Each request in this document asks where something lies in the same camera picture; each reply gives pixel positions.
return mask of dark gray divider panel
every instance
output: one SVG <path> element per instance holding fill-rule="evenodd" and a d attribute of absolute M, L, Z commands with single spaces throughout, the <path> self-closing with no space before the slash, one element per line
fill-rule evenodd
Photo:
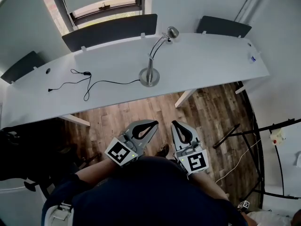
<path fill-rule="evenodd" d="M 1 79 L 11 84 L 12 81 L 17 81 L 24 75 L 33 71 L 34 67 L 39 68 L 44 64 L 45 61 L 41 59 L 41 57 L 36 52 L 32 51 L 28 55 L 21 58 L 8 70 L 6 70 L 6 72 L 1 76 Z"/>
<path fill-rule="evenodd" d="M 232 37 L 238 37 L 240 35 L 244 38 L 251 28 L 252 27 L 249 25 L 240 24 L 227 19 L 203 16 L 198 24 L 196 33 L 206 31 L 208 34 L 219 34 Z"/>
<path fill-rule="evenodd" d="M 141 33 L 152 35 L 156 33 L 157 14 L 137 15 L 117 18 L 75 30 L 62 39 L 75 52 L 86 48 L 115 40 L 138 37 Z"/>

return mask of wooden floor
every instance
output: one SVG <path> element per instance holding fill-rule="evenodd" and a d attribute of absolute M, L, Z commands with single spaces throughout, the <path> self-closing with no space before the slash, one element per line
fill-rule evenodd
<path fill-rule="evenodd" d="M 154 155 L 165 143 L 170 145 L 170 153 L 173 153 L 171 121 L 183 121 L 197 129 L 209 152 L 207 173 L 216 181 L 236 166 L 247 146 L 242 137 L 231 137 L 216 150 L 212 146 L 235 124 L 240 123 L 237 131 L 252 129 L 252 114 L 246 111 L 243 96 L 235 95 L 236 89 L 234 83 L 199 89 L 178 109 L 174 104 L 181 93 L 77 113 L 75 116 L 89 121 L 91 126 L 85 128 L 65 121 L 66 144 L 77 144 L 78 155 L 88 158 L 97 152 L 103 153 L 112 138 L 117 137 L 132 121 L 154 119 L 159 121 L 159 129 L 147 146 L 146 155 Z M 250 145 L 255 143 L 253 135 L 247 139 Z M 230 201 L 236 205 L 256 181 L 256 169 L 250 154 L 246 153 L 238 167 L 218 185 L 230 194 Z M 253 193 L 248 200 L 252 207 L 258 207 L 259 194 Z"/>

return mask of lamp head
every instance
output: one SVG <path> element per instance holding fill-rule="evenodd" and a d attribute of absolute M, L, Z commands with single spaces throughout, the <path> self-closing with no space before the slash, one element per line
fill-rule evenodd
<path fill-rule="evenodd" d="M 175 39 L 179 36 L 179 31 L 175 27 L 169 26 L 167 28 L 167 34 L 170 38 Z"/>

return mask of shoe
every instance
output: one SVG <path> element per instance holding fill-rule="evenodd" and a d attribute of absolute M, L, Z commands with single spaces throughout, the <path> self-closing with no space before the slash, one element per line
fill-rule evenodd
<path fill-rule="evenodd" d="M 161 147 L 161 149 L 156 153 L 155 156 L 166 157 L 169 153 L 169 145 L 165 144 Z"/>

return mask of silver lamp base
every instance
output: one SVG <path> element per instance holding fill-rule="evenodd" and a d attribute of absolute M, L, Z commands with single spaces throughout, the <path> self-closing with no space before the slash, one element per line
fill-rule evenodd
<path fill-rule="evenodd" d="M 147 79 L 146 79 L 147 69 L 148 68 L 144 68 L 140 71 L 139 80 L 142 85 L 144 85 L 146 87 L 153 87 L 156 84 L 158 84 L 158 82 L 160 80 L 160 74 L 159 74 L 158 70 L 152 69 L 151 81 L 147 81 Z"/>

